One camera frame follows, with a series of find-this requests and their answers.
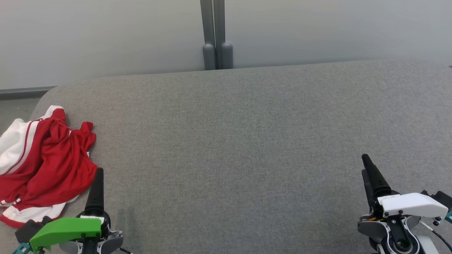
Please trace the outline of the grey wall base rail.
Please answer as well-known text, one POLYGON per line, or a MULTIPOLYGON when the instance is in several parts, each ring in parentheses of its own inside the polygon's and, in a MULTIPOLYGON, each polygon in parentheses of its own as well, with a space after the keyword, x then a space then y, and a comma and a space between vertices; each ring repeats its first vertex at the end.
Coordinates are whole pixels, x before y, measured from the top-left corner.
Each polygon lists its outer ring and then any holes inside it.
POLYGON ((0 100, 16 100, 40 98, 55 86, 45 86, 36 88, 0 89, 0 100))

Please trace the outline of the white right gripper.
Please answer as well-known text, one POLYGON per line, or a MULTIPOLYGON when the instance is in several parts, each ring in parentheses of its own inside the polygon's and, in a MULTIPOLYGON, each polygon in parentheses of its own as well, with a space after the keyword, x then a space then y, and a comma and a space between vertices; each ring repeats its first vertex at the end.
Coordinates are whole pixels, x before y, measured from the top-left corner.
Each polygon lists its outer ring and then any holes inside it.
POLYGON ((391 195, 391 187, 368 154, 362 155, 362 177, 370 214, 360 218, 359 233, 369 238, 409 238, 420 218, 449 220, 449 208, 421 193, 391 195))

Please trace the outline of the grey partition post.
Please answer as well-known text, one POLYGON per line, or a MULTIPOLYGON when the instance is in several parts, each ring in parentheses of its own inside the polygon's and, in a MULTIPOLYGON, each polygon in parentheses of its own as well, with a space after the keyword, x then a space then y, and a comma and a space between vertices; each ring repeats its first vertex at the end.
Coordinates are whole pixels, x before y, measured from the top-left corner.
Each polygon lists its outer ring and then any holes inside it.
POLYGON ((226 41, 225 0, 212 0, 217 69, 233 68, 233 45, 226 41))
POLYGON ((206 71, 216 69, 216 39, 214 28, 213 0, 200 0, 204 45, 202 54, 206 71))

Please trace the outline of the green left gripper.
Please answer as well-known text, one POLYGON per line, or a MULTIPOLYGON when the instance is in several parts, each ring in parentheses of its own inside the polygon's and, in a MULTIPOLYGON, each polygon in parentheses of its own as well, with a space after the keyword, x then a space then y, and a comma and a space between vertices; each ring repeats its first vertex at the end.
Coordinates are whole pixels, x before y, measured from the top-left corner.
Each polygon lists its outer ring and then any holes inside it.
POLYGON ((31 239, 33 253, 44 253, 52 246, 67 242, 81 243, 81 253, 100 253, 98 244, 107 238, 111 229, 110 216, 104 212, 104 170, 97 168, 84 208, 86 213, 47 222, 31 239))

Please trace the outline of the red white shorts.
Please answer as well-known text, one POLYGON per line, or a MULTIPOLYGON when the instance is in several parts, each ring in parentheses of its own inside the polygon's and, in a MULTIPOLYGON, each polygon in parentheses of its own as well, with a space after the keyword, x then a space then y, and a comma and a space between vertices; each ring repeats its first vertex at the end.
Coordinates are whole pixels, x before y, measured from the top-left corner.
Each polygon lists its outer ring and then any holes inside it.
POLYGON ((0 175, 0 222, 14 228, 29 220, 42 222, 63 214, 67 203, 92 184, 97 166, 88 151, 95 143, 92 124, 84 122, 71 130, 64 122, 42 120, 16 171, 0 175))

